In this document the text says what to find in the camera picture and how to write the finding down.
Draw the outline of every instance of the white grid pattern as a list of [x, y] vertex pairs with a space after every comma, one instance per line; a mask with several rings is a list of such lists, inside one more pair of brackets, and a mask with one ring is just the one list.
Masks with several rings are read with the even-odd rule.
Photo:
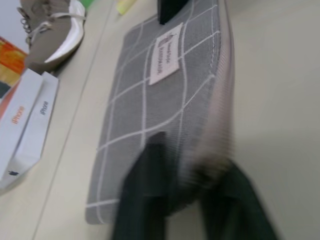
[[[101, 223], [105, 223], [102, 216], [101, 216], [101, 206], [104, 205], [114, 205], [116, 204], [119, 200], [118, 199], [108, 199], [108, 200], [101, 200], [101, 189], [102, 189], [102, 184], [103, 184], [103, 176], [105, 174], [105, 169], [106, 169], [106, 163], [107, 163], [107, 153], [108, 153], [108, 149], [109, 146], [117, 143], [121, 140], [133, 137], [133, 136], [137, 136], [137, 135], [141, 135], [141, 142], [140, 145], [141, 147], [143, 147], [145, 145], [145, 141], [146, 141], [146, 133], [157, 130], [161, 127], [164, 127], [166, 125], [168, 125], [169, 123], [171, 123], [172, 121], [174, 121], [179, 115], [180, 115], [180, 119], [179, 119], [179, 130], [178, 130], [178, 141], [177, 141], [177, 145], [176, 145], [176, 149], [178, 152], [178, 148], [180, 145], [180, 138], [181, 138], [181, 132], [182, 132], [182, 125], [183, 125], [183, 117], [184, 117], [184, 110], [185, 108], [192, 102], [192, 100], [194, 99], [194, 97], [212, 80], [215, 78], [215, 76], [213, 74], [209, 74], [208, 77], [202, 82], [202, 84], [198, 87], [198, 89], [194, 92], [194, 94], [190, 97], [190, 99], [186, 102], [187, 100], [187, 90], [188, 90], [188, 77], [187, 77], [187, 70], [186, 70], [186, 63], [185, 63], [185, 56], [190, 53], [192, 50], [194, 50], [196, 47], [200, 46], [202, 43], [204, 43], [205, 41], [207, 41], [208, 39], [212, 38], [213, 41], [213, 45], [214, 43], [214, 36], [216, 34], [219, 34], [220, 31], [215, 31], [214, 32], [214, 27], [213, 27], [213, 14], [214, 11], [213, 9], [215, 7], [217, 7], [217, 5], [212, 5], [212, 7], [206, 9], [205, 11], [203, 11], [202, 13], [198, 14], [195, 17], [192, 17], [193, 12], [195, 7], [197, 6], [197, 4], [199, 4], [201, 2], [201, 0], [198, 0], [197, 2], [195, 2], [194, 0], [192, 0], [191, 2], [191, 8], [188, 9], [187, 11], [185, 11], [182, 15], [180, 15], [177, 19], [183, 17], [185, 14], [187, 14], [189, 11], [189, 17], [186, 20], [186, 23], [183, 24], [183, 32], [182, 32], [182, 40], [181, 40], [181, 55], [179, 57], [179, 60], [181, 60], [182, 63], [182, 73], [183, 73], [183, 95], [182, 95], [182, 100], [181, 100], [181, 107], [180, 109], [173, 114], [171, 117], [169, 117], [168, 119], [166, 119], [165, 121], [162, 121], [159, 124], [156, 124], [152, 127], [148, 127], [146, 128], [146, 115], [147, 115], [147, 103], [146, 103], [146, 85], [147, 85], [147, 81], [150, 79], [149, 77], [147, 77], [147, 66], [148, 66], [148, 58], [150, 55], [150, 51], [152, 49], [152, 47], [155, 44], [155, 41], [157, 39], [157, 37], [162, 34], [164, 31], [167, 31], [167, 28], [163, 28], [162, 30], [160, 30], [157, 35], [153, 38], [153, 40], [151, 41], [150, 45], [148, 47], [146, 47], [145, 49], [143, 49], [142, 51], [140, 51], [139, 53], [137, 53], [136, 55], [134, 55], [133, 57], [131, 57], [130, 59], [128, 59], [128, 57], [130, 56], [130, 54], [132, 53], [132, 51], [135, 49], [135, 47], [137, 46], [137, 44], [139, 44], [141, 35], [143, 34], [143, 28], [144, 25], [147, 23], [150, 23], [152, 21], [156, 21], [157, 18], [153, 17], [150, 20], [143, 22], [141, 24], [139, 24], [138, 26], [134, 27], [134, 29], [140, 28], [140, 32], [139, 35], [135, 41], [135, 43], [127, 48], [122, 49], [123, 51], [128, 51], [128, 54], [124, 60], [124, 64], [120, 67], [118, 67], [117, 71], [115, 74], [119, 74], [117, 83], [116, 83], [116, 87], [115, 87], [115, 93], [112, 99], [109, 100], [108, 103], [108, 108], [110, 109], [110, 116], [109, 116], [109, 121], [108, 121], [108, 129], [107, 129], [107, 137], [106, 137], [106, 143], [101, 145], [98, 149], [97, 152], [99, 151], [104, 151], [103, 152], [103, 160], [102, 160], [102, 166], [100, 169], [100, 174], [99, 174], [99, 179], [98, 179], [98, 186], [97, 186], [97, 193], [96, 193], [96, 202], [93, 203], [88, 203], [86, 205], [87, 208], [94, 208], [96, 207], [96, 214], [97, 214], [97, 218]], [[212, 12], [212, 23], [211, 23], [211, 32], [212, 34], [205, 37], [203, 40], [201, 40], [200, 42], [196, 43], [194, 46], [192, 46], [191, 48], [189, 48], [188, 50], [185, 50], [185, 34], [186, 34], [186, 28], [187, 28], [187, 24], [191, 21], [193, 21], [194, 19], [198, 18], [199, 16], [205, 14], [206, 12], [210, 11]], [[130, 87], [126, 88], [125, 90], [123, 90], [122, 92], [118, 93], [119, 90], [119, 85], [120, 85], [120, 81], [122, 78], [122, 74], [124, 71], [124, 68], [128, 65], [128, 63], [130, 63], [131, 61], [133, 61], [135, 58], [137, 58], [138, 56], [140, 56], [141, 54], [143, 54], [145, 51], [147, 51], [146, 57], [145, 57], [145, 62], [144, 62], [144, 69], [143, 69], [143, 80], [131, 85]], [[115, 102], [117, 99], [119, 99], [121, 96], [125, 95], [126, 93], [130, 92], [131, 90], [133, 90], [134, 88], [138, 87], [142, 85], [142, 122], [141, 122], [141, 130], [139, 131], [134, 131], [131, 133], [127, 133], [124, 134], [122, 136], [116, 137], [112, 140], [110, 140], [110, 136], [111, 136], [111, 130], [112, 130], [112, 126], [113, 126], [113, 114], [114, 114], [114, 108], [115, 108]]]
[[[130, 52], [132, 52], [135, 49], [135, 46], [138, 44], [138, 42], [140, 40], [140, 37], [141, 37], [141, 35], [143, 33], [143, 30], [144, 30], [144, 23], [141, 23], [139, 36], [137, 37], [135, 43], [132, 45]], [[129, 54], [126, 56], [124, 62], [127, 61], [128, 57], [129, 57]], [[119, 79], [118, 79], [118, 81], [116, 83], [115, 94], [118, 93], [118, 88], [119, 88], [119, 85], [120, 85], [120, 81], [121, 81], [121, 77], [122, 77], [123, 72], [124, 71], [122, 69], [122, 71], [120, 73], [120, 76], [119, 76]], [[108, 125], [108, 130], [107, 130], [107, 139], [106, 139], [107, 142], [110, 139], [111, 128], [112, 128], [112, 125], [113, 125], [114, 109], [115, 109], [115, 101], [113, 101], [112, 104], [111, 104], [111, 113], [110, 113], [110, 118], [109, 118], [109, 125]], [[96, 200], [97, 200], [97, 202], [101, 201], [101, 189], [102, 189], [102, 183], [103, 183], [103, 176], [104, 176], [105, 169], [106, 169], [106, 163], [107, 163], [106, 158], [107, 158], [108, 149], [109, 148], [106, 147], [105, 150], [104, 150], [104, 153], [103, 153], [103, 161], [102, 161], [102, 166], [101, 166], [101, 169], [100, 169], [100, 175], [99, 175], [97, 192], [96, 192]], [[102, 224], [104, 224], [105, 222], [104, 222], [104, 220], [103, 220], [103, 218], [101, 216], [100, 205], [97, 205], [97, 207], [96, 207], [96, 214], [97, 214], [97, 217], [98, 217], [99, 221]]]
[[[201, 45], [201, 43], [207, 41], [208, 39], [210, 38], [213, 38], [216, 34], [219, 34], [220, 31], [216, 31], [214, 32], [212, 35], [206, 37], [205, 39], [203, 39], [202, 41], [200, 41], [199, 43], [197, 43], [196, 45], [194, 45], [193, 47], [191, 47], [189, 50], [187, 50], [186, 52], [184, 52], [178, 59], [182, 59], [183, 56], [187, 55], [188, 53], [190, 53], [193, 49], [195, 49], [197, 46]], [[121, 96], [123, 96], [124, 94], [126, 94], [127, 92], [129, 92], [130, 90], [136, 88], [137, 86], [140, 86], [141, 84], [143, 83], [146, 83], [147, 81], [150, 80], [150, 77], [147, 77], [146, 79], [144, 80], [141, 80], [137, 83], [135, 83], [134, 85], [128, 87], [127, 89], [125, 89], [124, 91], [122, 91], [121, 93], [119, 93], [117, 96], [115, 96], [114, 98], [112, 98], [108, 104], [108, 107], [109, 105], [111, 105], [112, 102], [114, 102], [115, 100], [117, 100], [118, 98], [120, 98]], [[97, 151], [101, 151], [103, 150], [104, 148], [106, 148], [107, 146], [111, 145], [111, 144], [114, 144], [114, 143], [117, 143], [123, 139], [126, 139], [126, 138], [129, 138], [129, 137], [133, 137], [133, 136], [136, 136], [136, 135], [139, 135], [139, 134], [142, 134], [142, 133], [148, 133], [148, 132], [151, 132], [151, 131], [154, 131], [158, 128], [161, 128], [169, 123], [171, 123], [176, 117], [177, 117], [177, 114], [180, 113], [182, 111], [182, 108], [177, 111], [172, 117], [170, 117], [169, 119], [165, 120], [164, 122], [160, 123], [160, 124], [157, 124], [155, 126], [152, 126], [152, 127], [149, 127], [149, 128], [146, 128], [144, 129], [144, 131], [135, 131], [135, 132], [131, 132], [131, 133], [128, 133], [128, 134], [125, 134], [125, 135], [122, 135], [122, 136], [119, 136], [113, 140], [110, 140], [110, 141], [107, 141], [105, 144], [101, 145], [100, 147], [98, 147]]]

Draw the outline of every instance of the shoe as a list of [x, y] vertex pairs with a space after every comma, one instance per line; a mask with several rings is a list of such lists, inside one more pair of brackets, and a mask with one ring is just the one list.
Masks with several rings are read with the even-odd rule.
[[20, 0], [18, 11], [28, 33], [25, 69], [38, 74], [53, 71], [79, 46], [86, 10], [78, 0]]

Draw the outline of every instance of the white label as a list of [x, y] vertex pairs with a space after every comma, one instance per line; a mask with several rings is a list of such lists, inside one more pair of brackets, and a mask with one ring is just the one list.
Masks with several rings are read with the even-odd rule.
[[181, 23], [156, 39], [149, 85], [159, 82], [179, 69], [178, 47], [182, 25]]

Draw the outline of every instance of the gray plaid bag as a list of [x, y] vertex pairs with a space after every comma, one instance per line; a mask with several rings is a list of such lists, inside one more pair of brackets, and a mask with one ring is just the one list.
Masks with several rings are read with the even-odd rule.
[[[179, 69], [149, 85], [157, 37], [181, 23]], [[131, 29], [105, 114], [87, 222], [113, 221], [122, 181], [146, 139], [157, 132], [166, 132], [182, 189], [196, 186], [199, 174], [213, 184], [231, 165], [233, 87], [233, 38], [225, 0], [190, 0], [166, 25], [152, 17]]]

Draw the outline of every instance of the orange box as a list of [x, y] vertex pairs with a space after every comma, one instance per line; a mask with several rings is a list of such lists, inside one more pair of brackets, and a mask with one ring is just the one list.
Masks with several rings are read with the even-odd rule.
[[27, 54], [0, 37], [0, 103], [19, 81]]

